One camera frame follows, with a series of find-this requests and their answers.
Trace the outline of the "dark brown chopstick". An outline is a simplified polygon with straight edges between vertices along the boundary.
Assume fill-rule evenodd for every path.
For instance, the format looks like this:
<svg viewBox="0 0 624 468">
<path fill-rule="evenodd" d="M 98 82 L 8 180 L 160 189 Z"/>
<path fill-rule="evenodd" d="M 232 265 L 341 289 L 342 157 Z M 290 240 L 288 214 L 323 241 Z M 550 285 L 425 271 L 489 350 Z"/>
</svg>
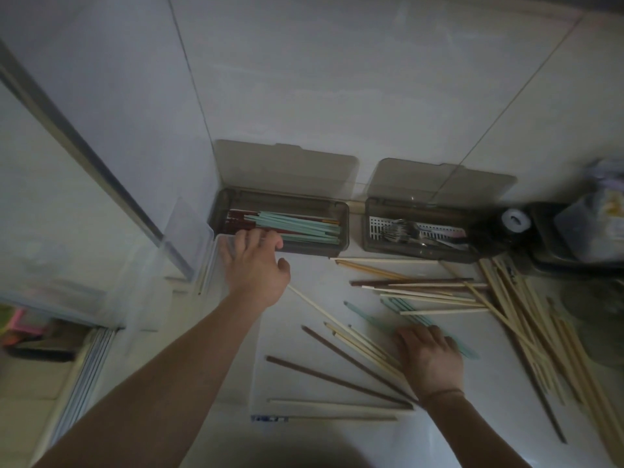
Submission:
<svg viewBox="0 0 624 468">
<path fill-rule="evenodd" d="M 407 392 L 403 391 L 399 386 L 395 385 L 390 380 L 388 380 L 388 379 L 380 376 L 379 374 L 375 373 L 374 371 L 370 370 L 368 367 L 363 365 L 361 362 L 359 362 L 355 358 L 351 357 L 348 353 L 345 353 L 344 351 L 339 349 L 339 347 L 337 347 L 336 345 L 332 344 L 327 339 L 323 338 L 320 334 L 318 334 L 314 330 L 308 328 L 308 326 L 301 325 L 301 329 L 305 333 L 307 333 L 307 335 L 309 335 L 310 337 L 314 338 L 317 342 L 321 343 L 323 346 L 327 347 L 330 351 L 332 351 L 333 353 L 338 355 L 340 358 L 343 358 L 345 361 L 347 361 L 351 365 L 353 365 L 356 368 L 358 368 L 359 370 L 363 371 L 364 373 L 366 373 L 367 375 L 369 375 L 373 379 L 376 379 L 378 382 L 380 382 L 381 384 L 385 385 L 386 387 L 392 389 L 395 393 L 405 397 L 408 401 L 414 403 L 418 407 L 422 406 L 421 403 L 415 397 L 413 397 L 410 394 L 408 394 Z"/>
<path fill-rule="evenodd" d="M 530 363 L 530 360 L 527 356 L 527 353 L 524 351 L 522 345 L 520 344 L 519 338 L 516 336 L 515 333 L 513 333 L 509 329 L 506 329 L 505 333 L 507 334 L 507 337 L 509 338 L 511 345 L 513 346 L 514 351 L 517 354 L 517 357 L 519 358 L 519 361 L 521 362 L 521 365 L 526 372 L 526 375 L 532 385 L 534 393 L 536 394 L 542 406 L 543 412 L 548 418 L 554 432 L 557 434 L 558 440 L 562 444 L 568 445 L 568 440 L 566 438 L 566 435 L 564 434 L 564 431 L 562 430 L 562 427 L 559 424 L 552 407 L 550 406 L 550 402 L 548 401 L 546 394 L 544 393 L 543 389 L 541 388 L 539 384 L 539 381 L 537 379 L 537 373 L 534 371 Z"/>
<path fill-rule="evenodd" d="M 392 402 L 394 404 L 398 404 L 398 405 L 403 406 L 405 408 L 408 407 L 408 406 L 412 406 L 412 402 L 408 402 L 407 400 L 398 399 L 396 397 L 393 397 L 393 396 L 390 396 L 390 395 L 387 395 L 387 394 L 383 394 L 383 393 L 380 393 L 380 392 L 377 392 L 377 391 L 373 391 L 373 390 L 368 389 L 366 387 L 363 387 L 361 385 L 356 385 L 356 384 L 350 383 L 350 382 L 348 382 L 348 381 L 346 381 L 344 379 L 340 379 L 338 377 L 331 376 L 329 374 L 320 372 L 318 370 L 313 370 L 311 368 L 307 368 L 307 367 L 304 367 L 302 365 L 295 364 L 293 362 L 289 362 L 289 361 L 286 361 L 286 360 L 283 360 L 283 359 L 280 359 L 280 358 L 277 358 L 277 357 L 274 357 L 274 356 L 265 356 L 265 361 L 269 362 L 270 364 L 274 364 L 274 365 L 277 365 L 277 366 L 282 367 L 282 368 L 286 368 L 286 369 L 291 370 L 291 371 L 299 372 L 301 374 L 304 374 L 304 375 L 307 375 L 307 376 L 310 376 L 310 377 L 322 380 L 324 382 L 327 382 L 327 383 L 330 383 L 330 384 L 333 384 L 333 385 L 338 385 L 340 387 L 344 387 L 344 388 L 350 389 L 350 390 L 355 391 L 357 393 L 365 394 L 367 396 L 371 396 L 373 398 L 380 399 L 380 400 L 383 400 L 383 401 L 386 401 L 386 402 Z"/>
<path fill-rule="evenodd" d="M 463 286 L 464 283 L 478 283 L 475 281 L 475 279 L 473 278 L 450 278 L 450 279 L 386 279 L 386 280 L 356 280 L 356 281 L 350 281 L 349 284 L 352 287 L 363 287 L 363 286 L 370 286 L 373 288 L 377 288 L 377 287 L 442 287 L 442 288 L 449 288 L 449 287 L 459 287 L 459 286 Z"/>
</svg>

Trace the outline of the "person's left hand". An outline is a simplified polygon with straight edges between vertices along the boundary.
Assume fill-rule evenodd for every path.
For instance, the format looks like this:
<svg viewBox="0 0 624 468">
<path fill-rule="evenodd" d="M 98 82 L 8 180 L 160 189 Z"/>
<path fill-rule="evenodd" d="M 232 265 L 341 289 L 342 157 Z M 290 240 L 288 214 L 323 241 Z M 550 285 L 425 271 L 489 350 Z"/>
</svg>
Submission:
<svg viewBox="0 0 624 468">
<path fill-rule="evenodd" d="M 237 311 L 260 314 L 273 306 L 286 289 L 276 285 L 276 252 L 283 248 L 283 238 L 276 231 L 266 231 L 261 246 L 249 250 L 248 232 L 240 230 L 231 238 L 235 258 L 223 261 L 228 285 L 223 304 Z"/>
</svg>

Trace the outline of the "translucent plastic bag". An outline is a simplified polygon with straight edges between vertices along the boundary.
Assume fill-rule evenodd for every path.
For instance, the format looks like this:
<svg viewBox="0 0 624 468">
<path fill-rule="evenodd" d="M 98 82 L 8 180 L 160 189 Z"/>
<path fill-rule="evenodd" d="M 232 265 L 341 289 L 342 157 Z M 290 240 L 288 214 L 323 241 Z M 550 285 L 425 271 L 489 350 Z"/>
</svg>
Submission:
<svg viewBox="0 0 624 468">
<path fill-rule="evenodd" d="M 595 160 L 584 174 L 594 190 L 559 212 L 553 224 L 581 263 L 624 267 L 624 156 Z"/>
</svg>

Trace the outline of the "bundle of teal chopsticks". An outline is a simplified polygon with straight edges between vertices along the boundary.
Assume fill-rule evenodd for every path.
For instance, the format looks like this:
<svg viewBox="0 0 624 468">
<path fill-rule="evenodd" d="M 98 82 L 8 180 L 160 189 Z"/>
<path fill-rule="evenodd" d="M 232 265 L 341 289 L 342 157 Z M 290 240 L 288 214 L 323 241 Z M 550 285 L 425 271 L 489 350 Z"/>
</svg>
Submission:
<svg viewBox="0 0 624 468">
<path fill-rule="evenodd" d="M 243 213 L 243 220 L 256 228 L 274 230 L 285 241 L 340 244 L 342 226 L 329 218 L 274 212 Z"/>
</svg>

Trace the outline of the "bundle of metal forks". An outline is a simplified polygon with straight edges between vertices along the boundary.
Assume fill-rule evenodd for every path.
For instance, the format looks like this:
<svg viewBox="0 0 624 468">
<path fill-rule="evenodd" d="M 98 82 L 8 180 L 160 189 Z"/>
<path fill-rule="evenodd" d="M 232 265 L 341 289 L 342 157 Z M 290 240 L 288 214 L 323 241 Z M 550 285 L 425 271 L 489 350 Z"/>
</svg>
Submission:
<svg viewBox="0 0 624 468">
<path fill-rule="evenodd" d="M 457 238 L 442 238 L 441 240 L 435 240 L 426 237 L 422 234 L 422 231 L 418 228 L 417 222 L 402 220 L 384 232 L 384 239 L 386 241 L 410 244 L 418 246 L 420 248 L 452 248 L 455 250 L 468 250 L 470 243 L 469 238 L 457 239 Z"/>
</svg>

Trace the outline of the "long teal chopstick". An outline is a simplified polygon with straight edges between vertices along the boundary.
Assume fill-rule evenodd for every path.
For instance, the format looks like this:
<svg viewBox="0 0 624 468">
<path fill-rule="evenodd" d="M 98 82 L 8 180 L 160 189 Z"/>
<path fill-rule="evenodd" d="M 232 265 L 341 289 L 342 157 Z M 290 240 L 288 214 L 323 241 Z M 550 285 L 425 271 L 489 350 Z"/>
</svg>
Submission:
<svg viewBox="0 0 624 468">
<path fill-rule="evenodd" d="M 366 320 L 367 322 L 370 323 L 370 325 L 372 325 L 373 327 L 375 327 L 376 329 L 388 334 L 388 335 L 392 335 L 394 334 L 395 328 L 392 325 L 386 324 L 382 321 L 379 321 L 378 319 L 366 314 L 365 312 L 363 312 L 360 308 L 358 308 L 357 306 L 355 306 L 354 304 L 348 302 L 348 301 L 343 301 L 343 304 L 352 312 L 354 312 L 355 314 L 357 314 L 358 316 L 360 316 L 361 318 L 363 318 L 364 320 Z M 465 345 L 463 345 L 463 343 L 461 342 L 460 339 L 456 338 L 455 336 L 446 333 L 443 331 L 443 335 L 444 336 L 449 336 L 451 338 L 454 339 L 455 343 L 457 344 L 457 347 L 459 349 L 459 352 L 465 356 L 466 358 L 470 359 L 470 360 L 479 360 L 480 359 L 480 355 L 478 353 L 476 353 L 474 350 L 472 350 L 470 347 L 467 347 Z"/>
</svg>

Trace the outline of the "metal window rail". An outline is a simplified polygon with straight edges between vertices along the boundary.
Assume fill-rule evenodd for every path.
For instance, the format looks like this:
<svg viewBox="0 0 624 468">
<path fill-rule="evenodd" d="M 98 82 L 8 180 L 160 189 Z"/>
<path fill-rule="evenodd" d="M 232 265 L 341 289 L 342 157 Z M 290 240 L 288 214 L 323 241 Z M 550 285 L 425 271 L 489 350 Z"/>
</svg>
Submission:
<svg viewBox="0 0 624 468">
<path fill-rule="evenodd" d="M 117 330 L 99 328 L 88 335 L 85 351 L 75 361 L 78 363 L 77 376 L 69 387 L 69 395 L 53 427 L 47 448 L 55 445 L 89 409 L 117 333 Z"/>
</svg>

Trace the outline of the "grey window frame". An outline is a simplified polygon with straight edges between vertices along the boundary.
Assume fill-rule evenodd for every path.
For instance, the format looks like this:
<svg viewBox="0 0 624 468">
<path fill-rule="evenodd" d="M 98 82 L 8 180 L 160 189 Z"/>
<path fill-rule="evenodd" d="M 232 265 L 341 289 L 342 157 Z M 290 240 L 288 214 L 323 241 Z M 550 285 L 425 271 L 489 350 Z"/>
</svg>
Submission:
<svg viewBox="0 0 624 468">
<path fill-rule="evenodd" d="M 165 235 L 0 38 L 0 82 L 156 246 Z"/>
</svg>

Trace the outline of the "white perforated box insert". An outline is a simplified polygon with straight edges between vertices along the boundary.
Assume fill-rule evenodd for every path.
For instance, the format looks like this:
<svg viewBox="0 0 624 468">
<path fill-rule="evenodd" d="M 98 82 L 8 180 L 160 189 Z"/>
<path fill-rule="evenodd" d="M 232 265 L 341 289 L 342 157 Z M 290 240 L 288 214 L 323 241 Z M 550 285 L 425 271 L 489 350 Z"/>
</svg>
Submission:
<svg viewBox="0 0 624 468">
<path fill-rule="evenodd" d="M 370 216 L 368 218 L 370 238 L 374 240 L 381 240 L 384 238 L 384 232 L 402 219 L 381 218 L 376 216 Z M 418 228 L 422 231 L 423 235 L 428 238 L 441 240 L 442 238 L 468 238 L 467 232 L 463 228 L 451 227 L 445 225 L 434 225 L 429 223 L 417 223 Z"/>
</svg>

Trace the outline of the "bundle of dark red chopsticks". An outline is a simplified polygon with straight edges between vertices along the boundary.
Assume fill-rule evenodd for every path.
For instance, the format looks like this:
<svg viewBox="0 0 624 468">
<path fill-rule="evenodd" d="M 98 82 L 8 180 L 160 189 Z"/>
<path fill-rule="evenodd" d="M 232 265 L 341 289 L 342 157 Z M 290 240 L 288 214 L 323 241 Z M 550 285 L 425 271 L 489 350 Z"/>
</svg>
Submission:
<svg viewBox="0 0 624 468">
<path fill-rule="evenodd" d="M 241 229 L 246 231 L 254 229 L 257 218 L 259 218 L 259 212 L 230 209 L 223 224 L 223 233 L 234 235 Z"/>
</svg>

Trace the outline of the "person's right forearm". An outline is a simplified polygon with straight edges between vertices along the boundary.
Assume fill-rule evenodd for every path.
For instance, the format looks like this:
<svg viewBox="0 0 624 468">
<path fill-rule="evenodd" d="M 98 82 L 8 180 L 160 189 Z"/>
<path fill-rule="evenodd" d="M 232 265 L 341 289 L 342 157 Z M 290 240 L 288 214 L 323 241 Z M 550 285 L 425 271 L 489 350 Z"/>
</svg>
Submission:
<svg viewBox="0 0 624 468">
<path fill-rule="evenodd" d="M 423 407 L 462 468 L 531 468 L 464 397 L 442 397 Z"/>
</svg>

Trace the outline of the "scattered pale wooden chopsticks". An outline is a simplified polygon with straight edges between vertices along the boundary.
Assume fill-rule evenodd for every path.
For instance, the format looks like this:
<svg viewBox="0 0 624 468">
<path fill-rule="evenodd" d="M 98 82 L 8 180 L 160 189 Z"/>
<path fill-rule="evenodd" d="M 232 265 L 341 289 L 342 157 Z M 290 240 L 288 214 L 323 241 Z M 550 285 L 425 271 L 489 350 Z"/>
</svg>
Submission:
<svg viewBox="0 0 624 468">
<path fill-rule="evenodd" d="M 349 284 L 356 280 L 392 280 L 398 273 L 423 277 L 425 271 L 434 270 L 433 266 L 413 269 L 399 264 L 397 268 L 383 269 L 382 264 L 389 265 L 390 260 L 350 262 L 313 256 L 290 256 L 289 260 L 293 267 L 291 283 L 261 323 L 253 387 L 254 409 L 308 416 L 412 414 L 418 408 L 414 403 L 405 408 L 265 361 L 265 356 L 274 356 L 407 400 L 307 335 L 301 329 L 301 325 L 305 325 L 416 398 L 403 375 L 393 334 L 390 336 L 376 329 L 343 304 L 348 301 L 395 329 L 413 324 L 385 307 L 380 302 L 381 297 L 405 300 L 415 311 L 404 314 L 427 316 L 442 331 L 478 353 L 480 359 L 476 361 L 463 356 L 465 388 L 478 400 L 490 393 L 489 378 L 494 364 L 488 342 L 479 331 L 487 330 L 491 319 L 485 307 L 477 304 L 467 289 L 373 288 Z"/>
</svg>

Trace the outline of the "grey translucent cutlery box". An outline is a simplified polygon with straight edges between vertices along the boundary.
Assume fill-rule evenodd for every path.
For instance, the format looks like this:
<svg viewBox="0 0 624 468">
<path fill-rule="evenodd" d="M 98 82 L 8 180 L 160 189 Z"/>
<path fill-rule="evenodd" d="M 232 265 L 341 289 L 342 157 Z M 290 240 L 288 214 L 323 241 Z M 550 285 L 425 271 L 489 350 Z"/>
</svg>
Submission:
<svg viewBox="0 0 624 468">
<path fill-rule="evenodd" d="M 496 251 L 485 222 L 501 208 L 499 200 L 518 179 L 512 175 L 468 169 L 455 164 L 428 164 L 386 158 L 367 188 L 362 247 L 372 253 L 473 264 Z M 468 250 L 420 248 L 370 237 L 368 218 L 408 221 L 463 228 Z"/>
</svg>

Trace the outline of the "pile of bamboo chopsticks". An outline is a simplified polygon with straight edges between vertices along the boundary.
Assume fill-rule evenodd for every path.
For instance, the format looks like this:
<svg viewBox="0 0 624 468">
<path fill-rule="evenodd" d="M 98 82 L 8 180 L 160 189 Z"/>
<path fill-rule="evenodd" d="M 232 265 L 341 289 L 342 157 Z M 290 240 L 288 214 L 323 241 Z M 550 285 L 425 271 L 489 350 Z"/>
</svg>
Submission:
<svg viewBox="0 0 624 468">
<path fill-rule="evenodd" d="M 598 433 L 613 464 L 624 468 L 624 421 L 598 378 L 573 324 L 540 297 L 503 259 L 480 259 L 479 269 L 495 304 L 487 307 L 520 340 L 546 395 L 576 404 Z"/>
</svg>

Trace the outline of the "person's left forearm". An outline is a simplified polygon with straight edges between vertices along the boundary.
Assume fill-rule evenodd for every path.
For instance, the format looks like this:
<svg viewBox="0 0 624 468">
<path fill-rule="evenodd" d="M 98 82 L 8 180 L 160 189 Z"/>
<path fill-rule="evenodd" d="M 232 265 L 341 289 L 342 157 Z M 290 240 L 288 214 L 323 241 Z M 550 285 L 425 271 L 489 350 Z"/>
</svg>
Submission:
<svg viewBox="0 0 624 468">
<path fill-rule="evenodd" d="M 246 335 L 278 299 L 231 293 L 98 401 L 33 468 L 178 468 Z"/>
</svg>

